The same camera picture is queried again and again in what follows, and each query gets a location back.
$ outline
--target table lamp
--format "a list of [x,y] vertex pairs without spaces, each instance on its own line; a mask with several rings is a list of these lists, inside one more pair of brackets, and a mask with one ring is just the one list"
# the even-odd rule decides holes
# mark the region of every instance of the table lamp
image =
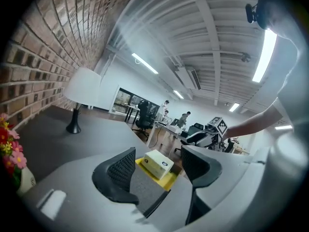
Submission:
[[81,132],[78,125],[78,113],[82,104],[94,106],[97,104],[101,76],[88,68],[80,67],[70,79],[68,86],[64,89],[63,95],[76,102],[73,110],[71,123],[67,131],[73,134]]

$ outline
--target window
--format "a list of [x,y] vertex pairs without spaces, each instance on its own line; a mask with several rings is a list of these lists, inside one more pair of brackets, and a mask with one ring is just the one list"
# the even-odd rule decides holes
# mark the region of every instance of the window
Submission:
[[[120,88],[116,96],[112,110],[126,114],[128,110],[128,107],[126,106],[127,104],[136,106],[140,103],[141,100],[144,99],[140,96],[137,96],[129,91]],[[159,106],[150,101],[148,102],[149,106],[147,112],[155,115],[159,109]],[[135,115],[136,112],[137,112],[136,110],[133,110],[132,115]]]

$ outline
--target air conditioner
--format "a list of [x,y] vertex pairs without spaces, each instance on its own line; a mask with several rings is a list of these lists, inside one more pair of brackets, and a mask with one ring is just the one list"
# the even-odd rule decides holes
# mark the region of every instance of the air conditioner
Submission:
[[197,72],[192,67],[179,67],[176,74],[188,89],[201,89]]

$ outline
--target floor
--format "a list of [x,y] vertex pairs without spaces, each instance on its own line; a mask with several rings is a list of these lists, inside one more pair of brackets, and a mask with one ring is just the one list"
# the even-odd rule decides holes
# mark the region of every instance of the floor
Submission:
[[[114,115],[114,114],[110,114],[108,112],[99,110],[94,108],[93,110],[89,110],[85,107],[81,108],[81,112],[83,114],[87,114],[87,115],[91,115],[91,116],[97,116],[97,117],[101,117],[101,118],[105,118],[105,119],[111,119],[111,120],[117,120],[117,121],[125,121],[124,116],[121,115]],[[133,119],[134,117],[131,116],[131,119],[129,120],[129,122],[127,123],[127,125],[131,128],[131,129],[138,129],[136,125],[133,125]],[[143,142],[147,142],[147,138],[138,132],[135,132],[136,135],[143,141]],[[173,144],[175,142],[175,138],[173,136],[168,136],[165,138],[164,142],[162,142],[163,137],[164,137],[165,131],[160,131],[160,129],[156,129],[151,142],[149,144],[150,149],[156,149],[159,152],[161,152],[164,156],[169,157],[169,159],[171,159],[174,164],[182,167],[182,162],[181,162],[181,155],[180,155],[180,151],[177,150],[176,152],[174,152]],[[175,145],[176,148],[180,148],[181,147],[181,143],[180,140],[176,139]]]

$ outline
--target white lampshade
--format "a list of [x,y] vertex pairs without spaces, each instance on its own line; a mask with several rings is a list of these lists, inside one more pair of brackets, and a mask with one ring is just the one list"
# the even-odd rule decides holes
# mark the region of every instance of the white lampshade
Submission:
[[97,104],[100,83],[99,74],[80,67],[70,79],[63,95],[74,102],[94,106]]

